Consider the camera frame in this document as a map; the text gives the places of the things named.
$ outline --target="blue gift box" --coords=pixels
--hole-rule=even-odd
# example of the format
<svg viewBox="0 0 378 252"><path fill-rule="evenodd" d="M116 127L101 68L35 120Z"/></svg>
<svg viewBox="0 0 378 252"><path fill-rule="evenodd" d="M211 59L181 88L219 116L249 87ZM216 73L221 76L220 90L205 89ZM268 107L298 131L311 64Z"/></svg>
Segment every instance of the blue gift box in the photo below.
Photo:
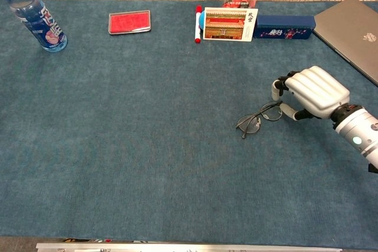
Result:
<svg viewBox="0 0 378 252"><path fill-rule="evenodd" d="M306 40L314 28L314 16L258 15L253 37Z"/></svg>

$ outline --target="plastic bottle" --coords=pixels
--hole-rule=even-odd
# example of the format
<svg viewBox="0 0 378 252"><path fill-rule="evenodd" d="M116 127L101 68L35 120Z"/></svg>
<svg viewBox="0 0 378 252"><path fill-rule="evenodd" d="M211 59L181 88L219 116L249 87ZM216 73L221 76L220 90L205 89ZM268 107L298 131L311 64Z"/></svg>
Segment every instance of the plastic bottle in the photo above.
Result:
<svg viewBox="0 0 378 252"><path fill-rule="evenodd" d="M56 53L67 45L67 37L41 0L6 0L11 10L32 32L43 49Z"/></svg>

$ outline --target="laptop lid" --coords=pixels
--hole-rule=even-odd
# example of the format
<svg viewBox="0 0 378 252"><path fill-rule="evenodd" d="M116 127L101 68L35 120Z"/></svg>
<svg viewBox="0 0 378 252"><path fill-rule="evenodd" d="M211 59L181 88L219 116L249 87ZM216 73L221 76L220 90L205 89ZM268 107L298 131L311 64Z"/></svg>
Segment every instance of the laptop lid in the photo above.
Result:
<svg viewBox="0 0 378 252"><path fill-rule="evenodd" d="M345 0L315 16L314 33L378 86L378 13Z"/></svg>

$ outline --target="eyeglasses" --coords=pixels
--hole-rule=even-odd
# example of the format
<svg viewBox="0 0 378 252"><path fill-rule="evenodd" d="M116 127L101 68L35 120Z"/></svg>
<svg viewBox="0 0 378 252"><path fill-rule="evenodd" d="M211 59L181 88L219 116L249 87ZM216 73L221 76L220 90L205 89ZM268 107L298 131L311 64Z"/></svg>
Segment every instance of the eyeglasses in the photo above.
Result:
<svg viewBox="0 0 378 252"><path fill-rule="evenodd" d="M256 133L260 129L261 119L259 115L261 114L266 120L276 121L281 118L282 110L279 108L281 102L267 103L260 108L260 110L254 114L248 114L243 116L237 122L236 128L243 131L242 138L245 139L247 134Z"/></svg>

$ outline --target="white robotic hand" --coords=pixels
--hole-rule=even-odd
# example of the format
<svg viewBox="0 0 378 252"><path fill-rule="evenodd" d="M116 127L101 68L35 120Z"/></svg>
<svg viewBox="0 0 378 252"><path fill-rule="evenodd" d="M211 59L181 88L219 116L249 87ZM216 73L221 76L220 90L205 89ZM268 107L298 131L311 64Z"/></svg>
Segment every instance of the white robotic hand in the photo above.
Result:
<svg viewBox="0 0 378 252"><path fill-rule="evenodd" d="M318 66L280 77L272 84L272 97L278 101L284 90L302 104L296 111L281 103L283 113L294 120L317 117L331 119L333 128L368 161L369 171L378 173L378 119L362 106L349 103L349 91Z"/></svg>

